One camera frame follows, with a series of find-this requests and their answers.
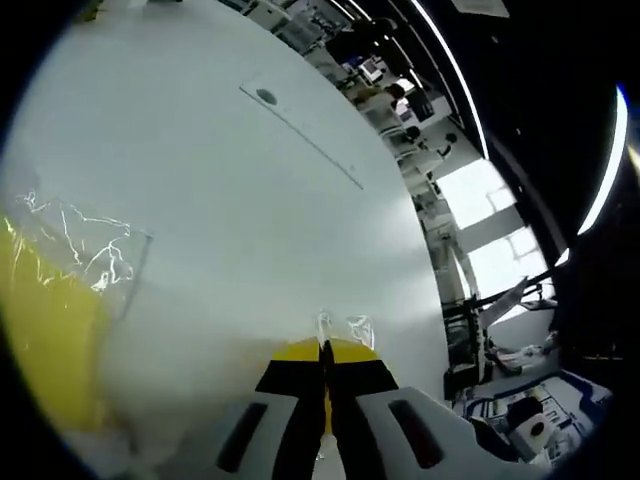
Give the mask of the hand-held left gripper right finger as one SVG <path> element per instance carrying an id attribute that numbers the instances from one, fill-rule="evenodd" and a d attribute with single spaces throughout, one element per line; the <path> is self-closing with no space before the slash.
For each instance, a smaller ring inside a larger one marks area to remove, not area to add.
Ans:
<path id="1" fill-rule="evenodd" d="M 332 432 L 348 479 L 528 479 L 477 440 L 473 424 L 413 387 L 399 387 L 368 347 L 325 342 Z"/>

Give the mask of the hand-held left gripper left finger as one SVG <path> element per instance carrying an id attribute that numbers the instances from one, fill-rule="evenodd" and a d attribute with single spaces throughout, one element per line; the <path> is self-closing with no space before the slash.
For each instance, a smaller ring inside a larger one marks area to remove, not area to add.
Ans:
<path id="1" fill-rule="evenodd" d="M 317 338 L 288 343 L 251 395 L 208 429 L 201 479 L 310 479 L 325 431 L 324 354 Z"/>

